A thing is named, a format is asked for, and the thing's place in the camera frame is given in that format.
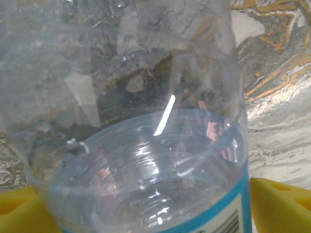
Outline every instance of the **gray marble surface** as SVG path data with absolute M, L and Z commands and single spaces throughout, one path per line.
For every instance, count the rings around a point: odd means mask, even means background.
M 311 189 L 311 0 L 233 0 L 251 177 Z M 26 185 L 0 134 L 0 192 Z

